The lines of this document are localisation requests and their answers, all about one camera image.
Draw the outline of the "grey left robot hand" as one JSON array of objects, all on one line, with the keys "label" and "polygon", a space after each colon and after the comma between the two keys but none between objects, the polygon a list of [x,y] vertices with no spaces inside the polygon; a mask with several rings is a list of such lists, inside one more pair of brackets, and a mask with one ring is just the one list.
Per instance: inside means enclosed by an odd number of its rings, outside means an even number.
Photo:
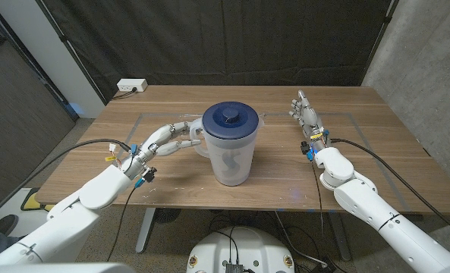
[{"label": "grey left robot hand", "polygon": [[201,144],[201,140],[174,141],[185,133],[190,133],[190,124],[186,121],[163,125],[135,149],[131,148],[130,155],[122,162],[122,172],[133,180],[145,171],[146,164],[154,157],[171,155],[179,149]]}]

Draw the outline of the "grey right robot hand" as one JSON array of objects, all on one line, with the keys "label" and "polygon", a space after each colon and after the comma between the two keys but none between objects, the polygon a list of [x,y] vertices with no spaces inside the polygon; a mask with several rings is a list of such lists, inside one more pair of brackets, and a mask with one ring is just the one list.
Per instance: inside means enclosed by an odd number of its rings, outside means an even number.
[{"label": "grey right robot hand", "polygon": [[301,151],[312,161],[315,155],[328,147],[328,131],[324,128],[320,116],[310,105],[303,90],[297,92],[298,99],[293,99],[289,115],[299,123],[306,138],[301,143]]}]

